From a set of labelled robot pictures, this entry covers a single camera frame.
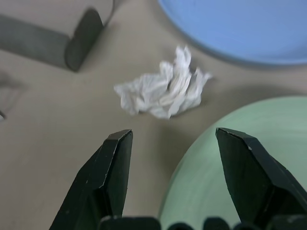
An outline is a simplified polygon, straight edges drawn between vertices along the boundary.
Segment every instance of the tabletop surface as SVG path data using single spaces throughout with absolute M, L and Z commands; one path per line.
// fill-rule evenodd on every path
M 214 75 L 200 107 L 170 120 L 123 111 L 113 86 L 157 72 L 185 44 L 193 65 Z M 306 77 L 306 66 L 259 69 L 211 57 L 155 0 L 118 1 L 79 73 L 0 51 L 0 110 L 7 116 L 0 122 L 0 230 L 48 229 L 78 170 L 123 129 L 134 131 L 124 215 L 157 216 L 174 169 L 207 127 L 251 102 L 305 94 Z

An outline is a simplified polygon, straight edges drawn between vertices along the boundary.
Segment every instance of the dark object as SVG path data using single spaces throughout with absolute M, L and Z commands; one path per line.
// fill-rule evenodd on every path
M 51 230 L 97 229 L 101 218 L 121 216 L 127 186 L 132 131 L 111 134 L 79 170 Z
M 306 230 L 307 193 L 290 172 L 252 136 L 218 128 L 216 137 L 242 221 L 234 230 Z M 51 230 L 161 230 L 155 218 L 121 217 L 131 146 L 130 130 L 109 136 L 77 174 Z M 168 230 L 193 228 L 174 223 Z M 208 218 L 203 230 L 230 228 L 221 218 Z
M 0 49 L 78 71 L 104 28 L 88 9 L 70 39 L 66 34 L 0 15 Z

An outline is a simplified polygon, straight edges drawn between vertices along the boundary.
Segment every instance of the light green dish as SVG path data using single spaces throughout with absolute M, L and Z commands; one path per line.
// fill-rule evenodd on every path
M 257 137 L 265 149 L 307 188 L 307 97 L 250 104 L 225 116 L 189 148 L 173 174 L 160 210 L 163 229 L 185 222 L 200 230 L 207 217 L 238 223 L 228 193 L 215 129 L 225 127 Z

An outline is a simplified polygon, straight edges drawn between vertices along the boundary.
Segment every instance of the white tissue paper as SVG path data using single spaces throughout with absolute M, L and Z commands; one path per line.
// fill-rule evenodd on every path
M 199 68 L 192 74 L 190 63 L 189 49 L 178 46 L 174 63 L 162 61 L 160 73 L 146 73 L 132 82 L 115 85 L 121 107 L 131 115 L 149 112 L 169 119 L 200 105 L 202 89 L 212 75 L 203 74 Z

